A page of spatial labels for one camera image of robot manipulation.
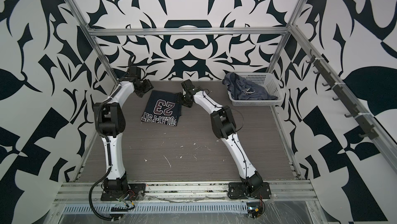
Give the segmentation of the navy tank top red trim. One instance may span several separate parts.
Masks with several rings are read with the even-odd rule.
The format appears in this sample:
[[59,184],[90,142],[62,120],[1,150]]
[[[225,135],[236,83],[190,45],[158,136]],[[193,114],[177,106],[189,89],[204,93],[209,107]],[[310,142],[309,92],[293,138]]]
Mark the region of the navy tank top red trim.
[[182,106],[178,103],[176,93],[153,90],[141,116],[141,121],[177,126],[181,115]]

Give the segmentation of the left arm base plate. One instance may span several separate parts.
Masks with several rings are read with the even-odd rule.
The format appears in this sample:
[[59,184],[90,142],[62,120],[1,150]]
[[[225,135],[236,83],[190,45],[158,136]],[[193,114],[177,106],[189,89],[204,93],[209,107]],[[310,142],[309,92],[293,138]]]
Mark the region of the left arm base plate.
[[125,193],[118,191],[111,193],[109,190],[104,190],[100,200],[101,201],[118,201],[123,197],[126,201],[140,200],[146,195],[146,184],[145,183],[129,183],[129,188]]

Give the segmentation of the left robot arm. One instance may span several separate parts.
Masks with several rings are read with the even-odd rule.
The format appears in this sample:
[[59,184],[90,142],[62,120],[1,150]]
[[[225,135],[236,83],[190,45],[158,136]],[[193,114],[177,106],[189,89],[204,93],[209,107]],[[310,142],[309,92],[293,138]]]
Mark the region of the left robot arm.
[[153,89],[150,80],[142,79],[141,74],[141,68],[129,66],[110,96],[94,105],[95,129],[105,150],[106,174],[102,181],[104,190],[109,193],[121,194],[129,190],[122,159],[121,142],[126,128],[122,106],[131,94],[142,98]]

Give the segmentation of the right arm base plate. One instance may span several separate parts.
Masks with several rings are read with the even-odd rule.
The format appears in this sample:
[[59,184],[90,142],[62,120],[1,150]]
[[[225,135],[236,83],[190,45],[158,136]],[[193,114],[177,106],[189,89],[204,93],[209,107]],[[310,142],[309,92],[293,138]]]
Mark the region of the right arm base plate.
[[252,191],[244,183],[228,183],[227,196],[232,200],[238,199],[270,199],[271,189],[267,182],[263,182],[258,189]]

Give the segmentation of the blue-grey tank top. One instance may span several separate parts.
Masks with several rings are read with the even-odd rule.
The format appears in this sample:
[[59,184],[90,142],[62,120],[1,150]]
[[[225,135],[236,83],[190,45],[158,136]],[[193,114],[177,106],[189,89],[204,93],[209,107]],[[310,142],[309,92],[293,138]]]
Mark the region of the blue-grey tank top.
[[234,72],[226,74],[222,84],[227,87],[234,100],[278,100],[278,97],[269,94],[264,87]]

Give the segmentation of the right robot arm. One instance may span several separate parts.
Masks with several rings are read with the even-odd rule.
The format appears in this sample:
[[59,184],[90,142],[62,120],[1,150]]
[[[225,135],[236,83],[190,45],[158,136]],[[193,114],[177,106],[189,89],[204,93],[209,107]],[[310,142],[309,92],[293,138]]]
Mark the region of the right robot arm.
[[263,186],[263,179],[242,147],[232,109],[217,103],[204,89],[194,86],[191,80],[182,82],[182,88],[183,92],[178,93],[178,102],[188,108],[199,105],[209,114],[214,135],[225,144],[237,166],[244,195],[254,198]]

